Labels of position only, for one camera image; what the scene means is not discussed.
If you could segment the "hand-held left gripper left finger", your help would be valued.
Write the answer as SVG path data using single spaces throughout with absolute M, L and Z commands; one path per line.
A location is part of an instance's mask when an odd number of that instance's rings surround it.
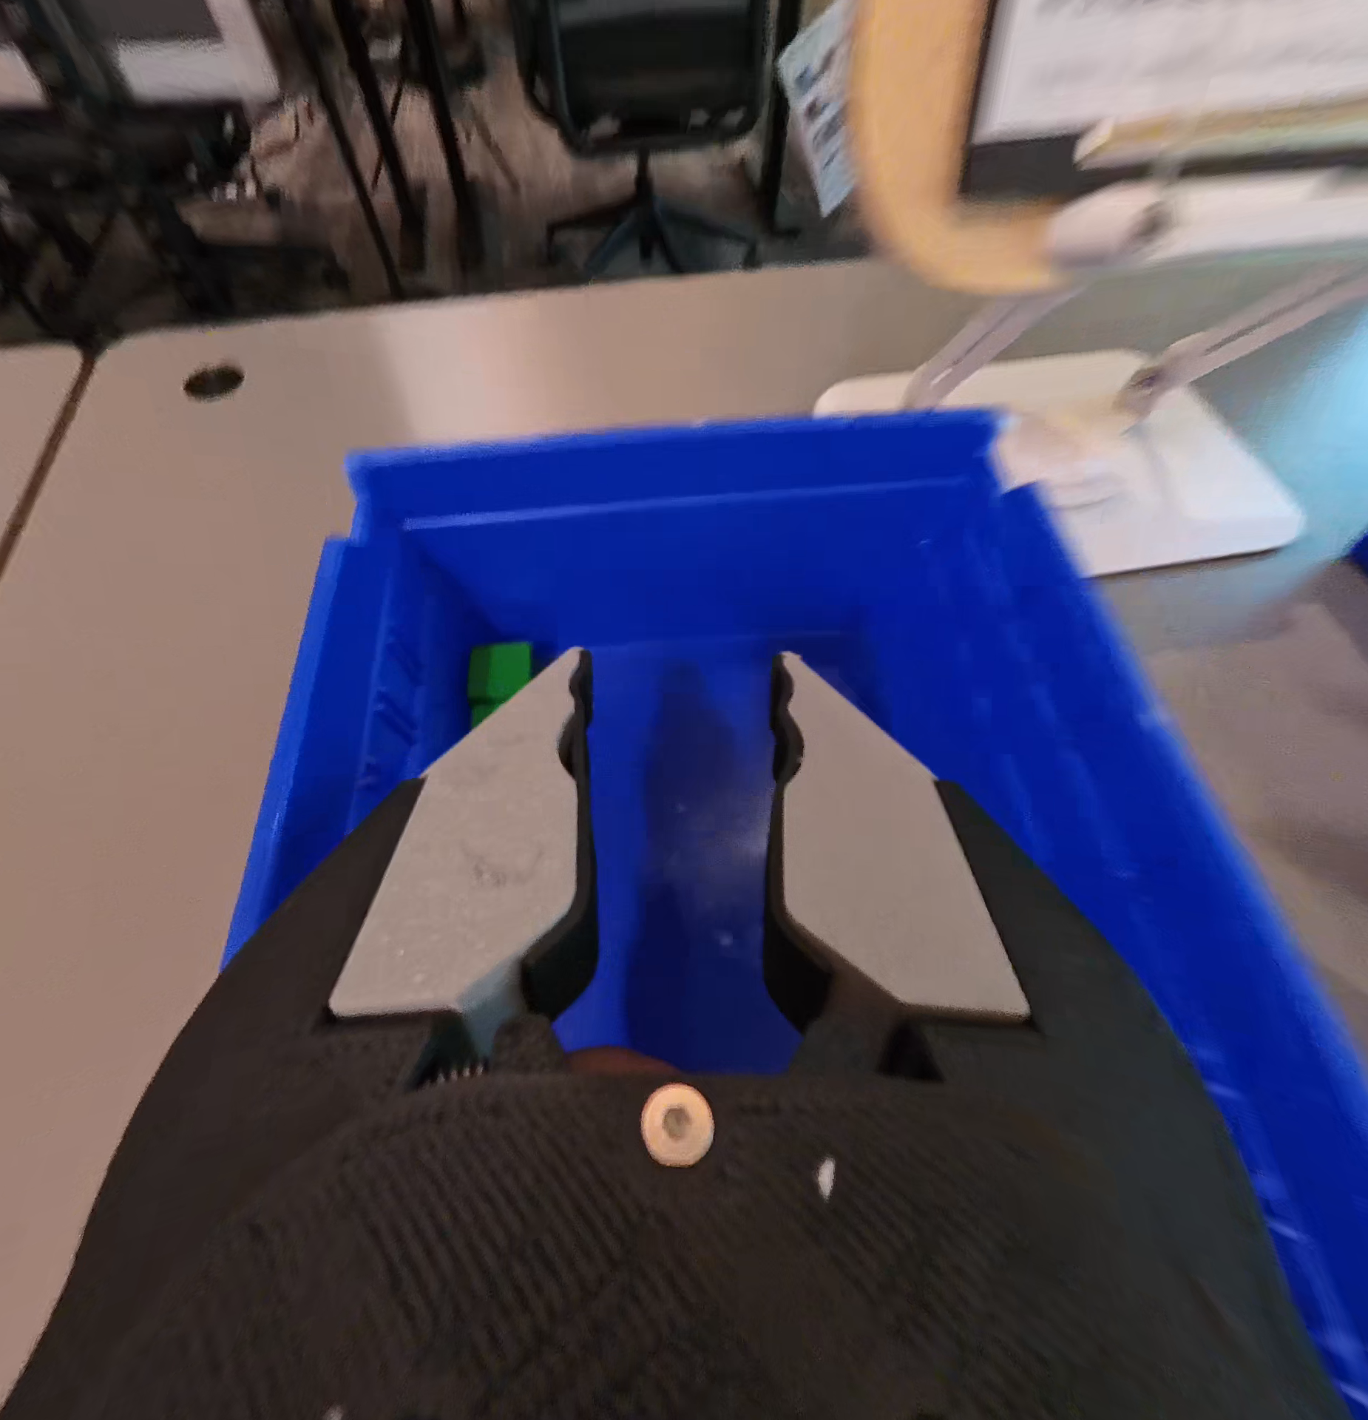
M 327 1009 L 448 1019 L 474 1056 L 516 1017 L 560 1017 L 599 962 L 588 725 L 568 649 L 413 784 Z

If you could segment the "black backing board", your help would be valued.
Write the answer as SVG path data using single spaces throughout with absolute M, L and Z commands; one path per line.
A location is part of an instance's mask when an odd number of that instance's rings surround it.
M 1019 66 L 1013 48 L 1029 33 L 1039 4 L 985 6 L 970 81 L 966 138 L 957 191 L 982 201 L 1070 201 L 1088 191 L 1073 157 L 1091 116 L 1075 118 L 1065 102 L 1055 115 L 1040 110 L 1037 121 L 1018 128 L 990 123 L 992 110 L 1008 103 L 1011 71 Z

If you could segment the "grey partition panel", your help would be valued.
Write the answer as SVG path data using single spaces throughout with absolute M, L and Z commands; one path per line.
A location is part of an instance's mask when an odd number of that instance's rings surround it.
M 262 105 L 282 90 L 257 4 L 89 2 L 65 11 L 140 105 Z M 0 22 L 0 112 L 49 107 L 36 71 Z

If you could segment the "black office chair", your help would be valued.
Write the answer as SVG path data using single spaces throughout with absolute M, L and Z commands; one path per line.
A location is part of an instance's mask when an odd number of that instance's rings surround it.
M 597 232 L 581 266 L 586 282 L 627 250 L 690 274 L 679 240 L 738 248 L 759 266 L 759 237 L 666 199 L 653 162 L 720 149 L 747 138 L 764 112 L 772 4 L 765 2 L 513 2 L 516 71 L 526 102 L 581 160 L 628 159 L 633 186 L 617 203 L 555 219 L 545 230 L 553 261 L 563 237 Z

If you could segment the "printed paper label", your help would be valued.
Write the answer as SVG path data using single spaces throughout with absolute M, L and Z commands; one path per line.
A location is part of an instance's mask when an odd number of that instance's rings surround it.
M 806 170 L 821 219 L 832 219 L 855 188 L 848 95 L 853 4 L 822 4 L 781 48 L 775 74 L 788 108 L 788 141 Z

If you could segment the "printed instruction sheet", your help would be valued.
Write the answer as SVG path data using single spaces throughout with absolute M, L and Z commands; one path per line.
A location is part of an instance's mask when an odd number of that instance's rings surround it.
M 995 4 L 972 138 L 1368 97 L 1368 2 Z

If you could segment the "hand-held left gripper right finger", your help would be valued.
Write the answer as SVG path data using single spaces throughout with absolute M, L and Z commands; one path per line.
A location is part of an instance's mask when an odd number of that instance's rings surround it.
M 772 668 L 764 983 L 808 1027 L 835 989 L 902 1014 L 1029 1023 L 939 781 L 796 652 Z

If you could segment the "black stand legs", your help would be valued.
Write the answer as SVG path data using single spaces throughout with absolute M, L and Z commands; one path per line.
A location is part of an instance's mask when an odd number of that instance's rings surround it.
M 399 134 L 409 98 L 426 108 L 426 131 L 444 178 L 446 252 L 457 286 L 487 286 L 498 258 L 495 198 L 467 160 L 479 157 L 516 186 L 487 123 L 490 56 L 470 4 L 278 4 L 316 112 L 392 302 L 426 291 L 436 258 L 425 180 L 410 175 Z

